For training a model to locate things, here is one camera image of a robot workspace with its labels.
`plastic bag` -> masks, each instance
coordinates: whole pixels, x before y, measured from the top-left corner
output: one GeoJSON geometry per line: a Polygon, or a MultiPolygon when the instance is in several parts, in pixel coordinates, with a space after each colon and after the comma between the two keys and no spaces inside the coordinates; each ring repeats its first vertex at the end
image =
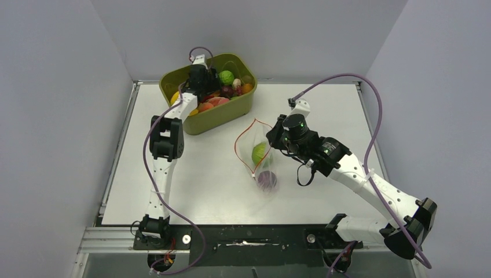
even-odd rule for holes
{"type": "Polygon", "coordinates": [[[271,193],[278,188],[278,178],[274,166],[275,149],[272,149],[266,133],[272,127],[254,119],[235,141],[234,150],[245,165],[255,185],[263,192],[271,193]]]}

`white wall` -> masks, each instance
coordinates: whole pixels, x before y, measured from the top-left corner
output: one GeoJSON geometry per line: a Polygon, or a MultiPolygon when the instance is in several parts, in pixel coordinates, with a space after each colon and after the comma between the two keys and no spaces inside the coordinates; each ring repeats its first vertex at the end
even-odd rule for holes
{"type": "Polygon", "coordinates": [[[0,269],[68,277],[131,79],[89,0],[0,3],[0,269]]]}
{"type": "Polygon", "coordinates": [[[157,80],[194,46],[260,78],[365,74],[407,0],[92,0],[133,79],[157,80]]]}
{"type": "Polygon", "coordinates": [[[491,277],[490,14],[486,0],[409,0],[368,72],[391,182],[439,205],[431,277],[491,277]]]}

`green basket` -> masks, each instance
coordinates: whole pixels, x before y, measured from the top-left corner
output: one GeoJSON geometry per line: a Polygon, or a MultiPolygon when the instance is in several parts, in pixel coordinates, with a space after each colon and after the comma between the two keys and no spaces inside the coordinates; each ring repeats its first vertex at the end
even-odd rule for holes
{"type": "MultiPolygon", "coordinates": [[[[236,97],[225,104],[187,117],[184,121],[184,131],[189,135],[203,133],[243,116],[251,110],[252,98],[258,82],[244,62],[234,54],[225,53],[213,57],[213,67],[218,72],[231,71],[235,78],[240,78],[243,84],[250,83],[253,88],[249,93],[236,97]]],[[[170,105],[169,101],[174,93],[177,92],[177,86],[189,77],[189,69],[190,65],[169,72],[160,80],[160,91],[162,91],[167,104],[170,105]]]]}

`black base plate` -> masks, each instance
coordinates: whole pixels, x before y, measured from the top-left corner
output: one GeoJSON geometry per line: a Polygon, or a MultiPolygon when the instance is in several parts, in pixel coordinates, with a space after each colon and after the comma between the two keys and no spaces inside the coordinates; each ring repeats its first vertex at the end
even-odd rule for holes
{"type": "MultiPolygon", "coordinates": [[[[172,226],[171,225],[170,238],[175,239],[175,250],[188,250],[191,243],[184,244],[182,237],[189,235],[191,242],[193,241],[192,228],[189,226],[172,226]]],[[[172,241],[164,242],[161,239],[154,237],[143,236],[140,231],[136,230],[135,241],[133,242],[134,250],[169,250],[172,245],[172,241]]]]}
{"type": "MultiPolygon", "coordinates": [[[[200,226],[206,238],[206,250],[198,266],[275,266],[303,264],[324,266],[320,249],[307,242],[307,235],[315,233],[327,249],[343,249],[344,242],[335,232],[327,232],[325,225],[217,225],[200,226]],[[247,243],[263,245],[240,245],[247,243]]],[[[191,245],[189,261],[202,251],[203,243],[191,245]]]]}

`white surface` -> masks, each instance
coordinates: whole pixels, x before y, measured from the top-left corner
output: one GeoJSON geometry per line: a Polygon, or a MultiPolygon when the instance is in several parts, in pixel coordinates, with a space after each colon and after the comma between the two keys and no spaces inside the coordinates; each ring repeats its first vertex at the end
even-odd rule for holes
{"type": "MultiPolygon", "coordinates": [[[[233,151],[239,134],[254,117],[275,124],[288,114],[287,99],[307,85],[259,85],[252,110],[198,136],[185,134],[170,191],[170,206],[197,224],[311,224],[327,223],[336,213],[354,217],[381,215],[349,188],[317,174],[307,187],[296,184],[298,163],[281,157],[277,161],[280,189],[266,198],[255,188],[250,175],[233,151]]],[[[354,85],[321,85],[305,95],[312,109],[307,124],[323,136],[331,136],[354,153],[364,153],[370,135],[354,85]]],[[[103,224],[131,224],[140,220],[150,197],[151,183],[142,162],[143,139],[153,115],[167,107],[158,85],[142,85],[124,141],[112,184],[103,224]]],[[[150,152],[147,150],[149,163],[150,152]]],[[[370,167],[380,171],[373,152],[370,167]]],[[[306,179],[310,170],[303,169],[306,179]]],[[[186,224],[175,215],[172,224],[186,224]]]]}
{"type": "Polygon", "coordinates": [[[89,0],[0,1],[1,277],[69,277],[131,79],[89,0]]]}
{"type": "Polygon", "coordinates": [[[391,182],[438,204],[431,277],[491,277],[490,14],[491,1],[410,0],[368,73],[391,182]]]}
{"type": "Polygon", "coordinates": [[[92,0],[134,80],[187,65],[194,46],[236,53],[259,78],[366,74],[406,2],[92,0]]]}

